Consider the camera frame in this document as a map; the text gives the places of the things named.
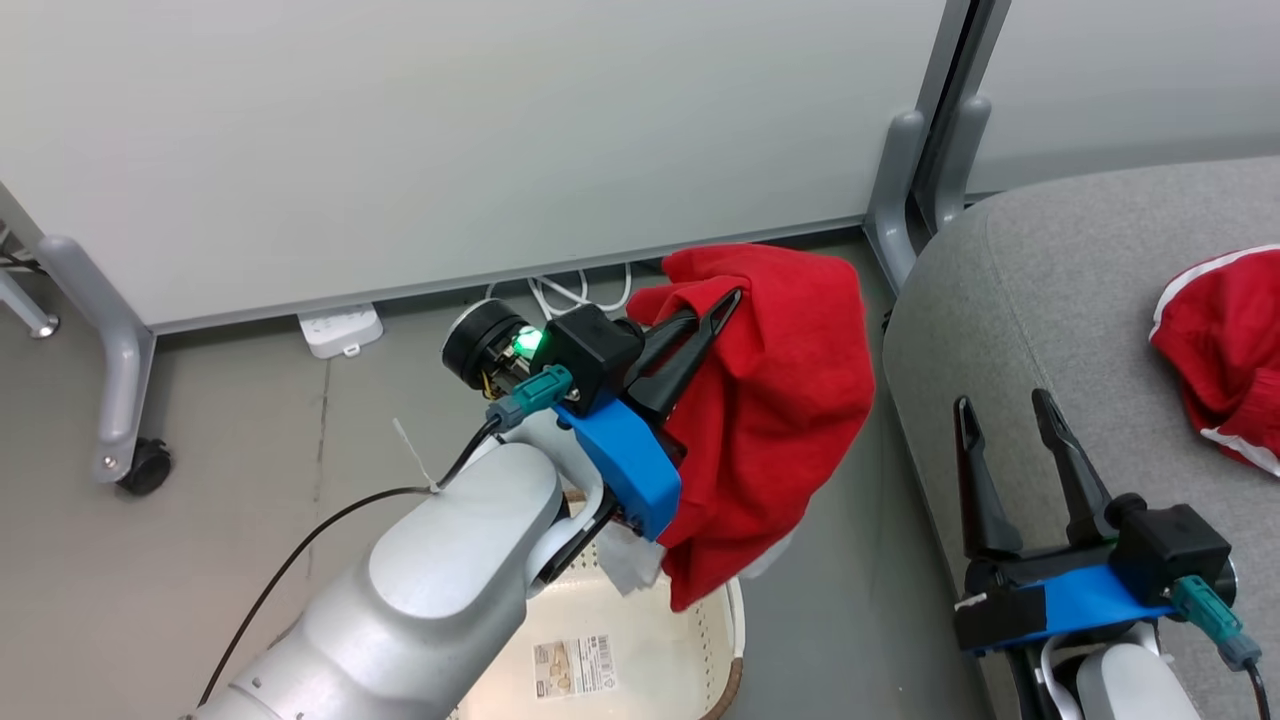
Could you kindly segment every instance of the green led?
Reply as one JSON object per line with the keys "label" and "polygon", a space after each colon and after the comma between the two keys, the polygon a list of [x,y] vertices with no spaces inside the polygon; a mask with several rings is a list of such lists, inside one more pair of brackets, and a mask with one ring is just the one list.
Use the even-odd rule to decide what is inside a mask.
{"label": "green led", "polygon": [[520,328],[515,341],[516,355],[532,360],[540,342],[543,342],[543,331],[532,325]]}

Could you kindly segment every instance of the gray sofa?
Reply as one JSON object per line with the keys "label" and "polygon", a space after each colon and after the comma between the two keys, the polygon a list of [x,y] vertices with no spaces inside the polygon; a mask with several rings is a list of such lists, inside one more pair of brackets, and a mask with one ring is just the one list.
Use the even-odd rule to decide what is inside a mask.
{"label": "gray sofa", "polygon": [[[1280,480],[1192,430],[1178,377],[1147,342],[1174,275],[1277,238],[1280,158],[1265,158],[1021,188],[974,205],[929,242],[893,309],[884,365],[957,592],[966,560],[951,404],[973,398],[1027,547],[1056,546],[1066,507],[1030,404],[1044,387],[1114,495],[1190,503],[1234,543],[1235,609],[1262,644],[1268,687],[1280,688]],[[1203,717],[1257,717],[1248,678],[1229,673],[1198,630],[1161,628]],[[982,669],[997,717],[1018,717],[1005,660]]]}

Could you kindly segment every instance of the cable connector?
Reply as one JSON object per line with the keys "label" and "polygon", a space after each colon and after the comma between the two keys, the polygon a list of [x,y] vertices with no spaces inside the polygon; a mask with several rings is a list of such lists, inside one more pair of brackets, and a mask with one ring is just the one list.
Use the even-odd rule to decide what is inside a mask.
{"label": "cable connector", "polygon": [[1244,634],[1244,623],[1199,575],[1175,580],[1170,601],[1183,618],[1204,630],[1233,673],[1245,670],[1262,657],[1258,643]]}
{"label": "cable connector", "polygon": [[504,433],[525,421],[525,418],[553,407],[573,387],[573,375],[562,365],[548,365],[543,372],[520,383],[489,405],[485,418],[497,420],[494,432]]}

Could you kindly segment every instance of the product label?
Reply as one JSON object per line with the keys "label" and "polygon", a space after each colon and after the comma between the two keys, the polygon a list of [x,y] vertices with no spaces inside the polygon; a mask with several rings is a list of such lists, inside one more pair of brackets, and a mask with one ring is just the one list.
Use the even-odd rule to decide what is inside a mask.
{"label": "product label", "polygon": [[539,698],[570,697],[618,687],[609,635],[534,646],[534,689]]}

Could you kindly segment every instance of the red cloth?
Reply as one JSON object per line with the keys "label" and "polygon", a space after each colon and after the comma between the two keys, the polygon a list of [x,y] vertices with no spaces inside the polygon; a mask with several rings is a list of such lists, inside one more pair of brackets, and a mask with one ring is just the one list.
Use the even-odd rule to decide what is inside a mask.
{"label": "red cloth", "polygon": [[1156,306],[1151,343],[1181,374],[1196,430],[1280,475],[1280,245],[1174,278]]}
{"label": "red cloth", "polygon": [[867,420],[876,380],[858,273],[844,260],[730,245],[662,268],[675,284],[627,305],[646,325],[684,307],[701,316],[744,290],[666,425],[689,448],[680,507],[658,538],[678,612],[796,527]]}

